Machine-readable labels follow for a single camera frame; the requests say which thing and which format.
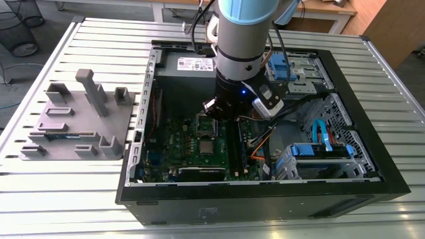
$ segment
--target wire mesh trash bin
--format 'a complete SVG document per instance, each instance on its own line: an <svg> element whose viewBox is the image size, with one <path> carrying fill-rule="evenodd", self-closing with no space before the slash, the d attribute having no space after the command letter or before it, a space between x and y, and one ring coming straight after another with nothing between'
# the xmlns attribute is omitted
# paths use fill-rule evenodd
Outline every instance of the wire mesh trash bin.
<svg viewBox="0 0 425 239"><path fill-rule="evenodd" d="M16 57L29 56L38 50L21 14L0 12L0 43Z"/></svg>
<svg viewBox="0 0 425 239"><path fill-rule="evenodd" d="M29 27L40 26L44 18L34 0L4 0L13 12L20 13Z"/></svg>

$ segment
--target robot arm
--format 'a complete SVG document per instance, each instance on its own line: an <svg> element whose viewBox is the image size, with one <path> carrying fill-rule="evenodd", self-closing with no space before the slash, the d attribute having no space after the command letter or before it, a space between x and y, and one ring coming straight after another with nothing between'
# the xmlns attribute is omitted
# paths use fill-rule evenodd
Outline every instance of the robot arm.
<svg viewBox="0 0 425 239"><path fill-rule="evenodd" d="M298 2L218 0L216 93L204 103L204 111L213 118L234 118L254 107L269 119L282 108L282 91L271 87L260 64L275 11L283 13L277 14L278 23L289 21Z"/></svg>

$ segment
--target metal table surface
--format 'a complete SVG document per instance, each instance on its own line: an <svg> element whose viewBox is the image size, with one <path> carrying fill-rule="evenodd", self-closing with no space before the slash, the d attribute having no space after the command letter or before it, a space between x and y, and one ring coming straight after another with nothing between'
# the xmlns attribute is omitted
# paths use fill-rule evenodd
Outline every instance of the metal table surface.
<svg viewBox="0 0 425 239"><path fill-rule="evenodd" d="M205 40L196 29L197 41ZM282 32L287 47L330 50L411 193L334 219L142 227L114 204L122 161L21 161L48 100L42 90L92 69L105 91L141 92L150 40L189 40L181 26L86 18L73 22L0 136L0 236L120 238L423 238L425 114L370 43L357 36ZM273 42L278 45L275 35Z"/></svg>

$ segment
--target open computer tower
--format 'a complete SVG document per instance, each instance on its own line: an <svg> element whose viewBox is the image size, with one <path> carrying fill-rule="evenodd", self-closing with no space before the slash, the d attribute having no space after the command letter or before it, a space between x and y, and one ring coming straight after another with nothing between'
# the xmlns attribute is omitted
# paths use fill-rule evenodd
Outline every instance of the open computer tower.
<svg viewBox="0 0 425 239"><path fill-rule="evenodd" d="M202 112L213 59L153 41L116 198L144 225L337 217L410 192L331 53L289 48L285 62L273 50L264 74L285 105L319 97L254 151L256 112L222 121Z"/></svg>

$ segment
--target floor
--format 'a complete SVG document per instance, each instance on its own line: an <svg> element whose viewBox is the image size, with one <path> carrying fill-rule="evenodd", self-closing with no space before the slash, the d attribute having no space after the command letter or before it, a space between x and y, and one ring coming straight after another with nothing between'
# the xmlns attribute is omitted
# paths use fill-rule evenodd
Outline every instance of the floor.
<svg viewBox="0 0 425 239"><path fill-rule="evenodd" d="M152 9L148 7L116 5L101 5L98 7L100 5L97 4L66 3L65 11L57 11L53 2L38 0L37 4L45 19L45 24L32 29L40 50L33 56L14 58L0 46L0 63L4 66L18 63L44 64L76 15L125 20L153 20ZM0 12L4 11L9 11L9 8L4 1L0 1ZM178 12L178 15L184 19L189 19L193 14L193 11L189 10L182 13ZM164 11L164 20L166 22L178 23L182 22L182 18L174 18L170 11ZM0 127L5 126L16 110L16 107L6 109L1 109L1 107L13 105L21 101L38 71L40 67L37 66L20 66L5 70L5 81L8 82L13 78L13 85L5 87L4 84L0 84ZM425 76L425 57L417 59L414 55L410 55L395 72L423 107L425 94L421 93L425 92L425 82L422 82L422 77Z"/></svg>

